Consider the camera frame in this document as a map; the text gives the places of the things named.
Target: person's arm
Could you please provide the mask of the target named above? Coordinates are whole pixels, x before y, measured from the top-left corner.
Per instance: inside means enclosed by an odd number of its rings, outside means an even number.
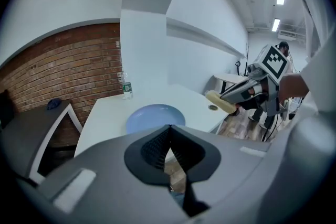
[[[280,81],[279,101],[283,101],[289,97],[305,97],[309,89],[299,73],[287,73]],[[268,85],[262,84],[262,90],[268,92]],[[250,94],[254,94],[254,89],[248,90]]]

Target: yellow sponge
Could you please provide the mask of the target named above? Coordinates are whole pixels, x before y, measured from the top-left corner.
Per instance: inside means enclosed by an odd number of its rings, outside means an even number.
[[[237,108],[234,104],[230,104],[229,102],[227,102],[225,100],[222,100],[220,97],[221,97],[221,95],[214,90],[208,91],[205,94],[206,99],[213,102],[216,106],[218,106],[219,108],[221,108],[225,112],[231,114],[231,113],[236,111]]]

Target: brick wall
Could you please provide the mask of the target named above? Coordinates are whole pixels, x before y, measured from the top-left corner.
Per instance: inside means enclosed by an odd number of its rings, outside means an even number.
[[[98,24],[60,32],[25,49],[0,70],[0,84],[18,112],[52,98],[70,99],[84,125],[98,98],[122,93],[118,72],[120,24]],[[51,144],[76,144],[78,136],[65,118]]]

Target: plastic water bottle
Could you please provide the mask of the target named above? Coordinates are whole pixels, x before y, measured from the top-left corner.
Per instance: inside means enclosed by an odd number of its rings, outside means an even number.
[[[123,99],[130,100],[133,98],[132,92],[132,84],[129,82],[128,75],[125,71],[121,72],[121,83],[122,83],[122,90],[124,92]]]

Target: floor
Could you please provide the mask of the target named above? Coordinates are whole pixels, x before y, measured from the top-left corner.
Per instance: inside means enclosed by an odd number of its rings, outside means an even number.
[[[246,111],[240,108],[240,113],[237,116],[228,116],[220,128],[219,135],[234,137],[238,139],[249,139],[254,141],[261,141],[265,129],[259,126],[258,122],[254,122],[248,118],[250,114],[253,114],[253,111]],[[272,139],[277,134],[277,129],[280,129],[282,121],[279,120],[277,123],[274,122],[273,126],[270,128],[274,129],[272,136],[268,141]],[[185,179],[186,175],[183,172],[181,166],[177,162],[176,158],[172,159],[165,164],[165,173],[169,174],[171,177],[171,186],[174,191],[183,193],[185,191]]]

